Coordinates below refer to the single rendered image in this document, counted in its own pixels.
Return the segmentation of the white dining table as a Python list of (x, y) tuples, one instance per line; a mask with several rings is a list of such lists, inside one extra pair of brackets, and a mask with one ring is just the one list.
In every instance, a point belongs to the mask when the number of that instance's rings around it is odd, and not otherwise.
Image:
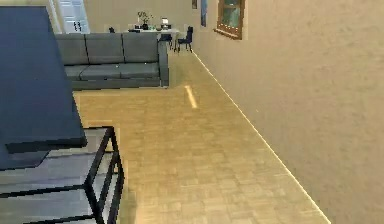
[(160, 41), (160, 36), (162, 34), (171, 34), (172, 35), (172, 48), (171, 50), (176, 50), (177, 49), (177, 39), (179, 37), (180, 31), (176, 28), (171, 28), (167, 30), (157, 30), (157, 29), (148, 29), (148, 30), (143, 30), (143, 29), (129, 29), (129, 32), (138, 32), (138, 33), (155, 33), (157, 35), (157, 39)]

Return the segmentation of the grey three-seat sofa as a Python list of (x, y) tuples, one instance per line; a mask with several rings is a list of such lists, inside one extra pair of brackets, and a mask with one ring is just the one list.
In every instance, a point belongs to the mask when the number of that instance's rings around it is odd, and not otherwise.
[(58, 34), (75, 91), (170, 86), (168, 50), (153, 32)]

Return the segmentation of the brown framed window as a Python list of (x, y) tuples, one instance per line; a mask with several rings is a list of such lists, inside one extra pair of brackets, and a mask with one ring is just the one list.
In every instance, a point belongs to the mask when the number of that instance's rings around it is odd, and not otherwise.
[(233, 40), (242, 39), (245, 0), (218, 0), (214, 31)]

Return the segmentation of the potted house plant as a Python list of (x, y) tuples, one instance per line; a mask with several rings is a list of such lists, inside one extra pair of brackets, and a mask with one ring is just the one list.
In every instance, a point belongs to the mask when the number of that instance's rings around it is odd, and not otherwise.
[(138, 18), (142, 21), (141, 28), (143, 30), (148, 30), (149, 29), (149, 21), (153, 18), (153, 15), (150, 13), (147, 13), (146, 11), (139, 11), (137, 13)]

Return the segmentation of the white panelled room door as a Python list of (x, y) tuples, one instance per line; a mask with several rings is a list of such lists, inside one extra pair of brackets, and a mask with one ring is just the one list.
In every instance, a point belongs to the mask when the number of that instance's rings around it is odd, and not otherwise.
[(84, 0), (58, 0), (65, 33), (90, 32)]

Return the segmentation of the blue framed wall picture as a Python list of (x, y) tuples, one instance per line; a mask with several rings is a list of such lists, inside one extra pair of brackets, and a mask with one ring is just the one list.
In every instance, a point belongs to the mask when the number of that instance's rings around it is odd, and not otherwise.
[(208, 0), (200, 0), (200, 24), (202, 27), (207, 26), (207, 6)]

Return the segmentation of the black frame glass stand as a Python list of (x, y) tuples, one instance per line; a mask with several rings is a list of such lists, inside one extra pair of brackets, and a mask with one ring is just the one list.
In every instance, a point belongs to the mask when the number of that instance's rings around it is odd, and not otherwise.
[(83, 148), (0, 171), (0, 224), (117, 224), (124, 170), (115, 130), (86, 130)]

